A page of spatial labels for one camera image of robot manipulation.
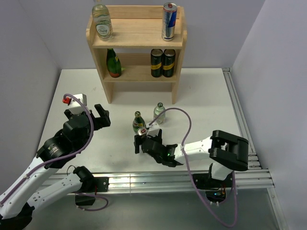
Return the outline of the Red Bull can front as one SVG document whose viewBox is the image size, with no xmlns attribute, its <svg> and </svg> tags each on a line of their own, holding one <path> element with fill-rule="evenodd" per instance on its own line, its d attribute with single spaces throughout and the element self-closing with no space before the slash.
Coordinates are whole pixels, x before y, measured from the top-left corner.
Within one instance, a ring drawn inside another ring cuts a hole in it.
<svg viewBox="0 0 307 230">
<path fill-rule="evenodd" d="M 149 128 L 146 128 L 146 127 L 140 127 L 137 131 L 137 134 L 139 136 L 146 136 L 148 134 L 148 131 L 149 131 Z"/>
</svg>

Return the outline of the red bull can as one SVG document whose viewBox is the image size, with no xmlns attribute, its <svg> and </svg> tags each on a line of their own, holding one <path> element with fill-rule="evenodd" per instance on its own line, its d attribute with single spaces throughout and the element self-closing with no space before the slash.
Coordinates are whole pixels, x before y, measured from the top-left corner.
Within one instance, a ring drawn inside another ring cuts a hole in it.
<svg viewBox="0 0 307 230">
<path fill-rule="evenodd" d="M 139 136 L 146 136 L 148 134 L 148 131 L 149 131 L 149 128 L 146 128 L 146 127 L 140 127 L 137 131 L 137 134 Z"/>
<path fill-rule="evenodd" d="M 162 18 L 162 38 L 165 41 L 171 41 L 175 36 L 177 5 L 171 2 L 165 3 Z"/>
</svg>

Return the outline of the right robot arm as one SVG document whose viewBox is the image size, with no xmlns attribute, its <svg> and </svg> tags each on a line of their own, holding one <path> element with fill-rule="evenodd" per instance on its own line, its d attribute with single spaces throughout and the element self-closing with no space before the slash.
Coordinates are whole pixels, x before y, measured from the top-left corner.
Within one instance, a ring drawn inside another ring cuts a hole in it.
<svg viewBox="0 0 307 230">
<path fill-rule="evenodd" d="M 206 139 L 188 144 L 162 144 L 162 130 L 155 130 L 155 135 L 134 136 L 135 153 L 146 153 L 158 163 L 167 167 L 187 165 L 190 161 L 211 159 L 208 183 L 219 186 L 233 171 L 248 170 L 248 146 L 245 138 L 215 130 Z"/>
</svg>

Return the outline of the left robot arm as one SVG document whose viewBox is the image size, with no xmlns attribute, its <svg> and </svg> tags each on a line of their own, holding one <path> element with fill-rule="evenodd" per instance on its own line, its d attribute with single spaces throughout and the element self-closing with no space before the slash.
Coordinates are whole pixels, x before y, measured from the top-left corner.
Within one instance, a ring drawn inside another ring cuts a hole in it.
<svg viewBox="0 0 307 230">
<path fill-rule="evenodd" d="M 69 109 L 64 114 L 67 121 L 54 137 L 45 141 L 37 151 L 25 172 L 0 195 L 0 228 L 2 230 L 22 230 L 32 220 L 32 215 L 54 203 L 69 193 L 93 192 L 97 180 L 85 167 L 78 166 L 61 181 L 39 190 L 39 187 L 68 161 L 72 153 L 85 146 L 91 133 L 90 119 L 94 130 L 109 127 L 109 111 L 96 104 L 99 117 L 81 111 L 73 114 Z"/>
</svg>

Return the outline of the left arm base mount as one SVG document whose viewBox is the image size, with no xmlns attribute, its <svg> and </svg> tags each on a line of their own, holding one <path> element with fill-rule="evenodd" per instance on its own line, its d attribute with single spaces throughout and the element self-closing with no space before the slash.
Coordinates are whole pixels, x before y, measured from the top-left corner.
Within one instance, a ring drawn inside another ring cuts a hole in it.
<svg viewBox="0 0 307 230">
<path fill-rule="evenodd" d="M 109 185 L 108 177 L 93 177 L 84 182 L 77 192 L 75 192 L 75 204 L 78 208 L 82 208 L 86 211 L 94 211 L 98 209 L 90 209 L 97 199 L 105 200 L 106 204 L 99 208 L 104 209 L 108 205 L 108 200 L 105 197 L 101 197 L 99 192 L 107 192 Z"/>
</svg>

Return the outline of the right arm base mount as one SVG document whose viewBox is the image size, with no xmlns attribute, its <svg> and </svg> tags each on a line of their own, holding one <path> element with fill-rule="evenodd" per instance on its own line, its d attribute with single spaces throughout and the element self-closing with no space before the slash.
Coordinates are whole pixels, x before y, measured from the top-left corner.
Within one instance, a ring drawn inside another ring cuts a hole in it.
<svg viewBox="0 0 307 230">
<path fill-rule="evenodd" d="M 232 174 L 229 174 L 222 181 L 211 178 L 209 173 L 194 173 L 192 178 L 197 189 L 204 191 L 206 198 L 213 203 L 220 203 L 226 200 L 227 188 L 233 190 Z"/>
</svg>

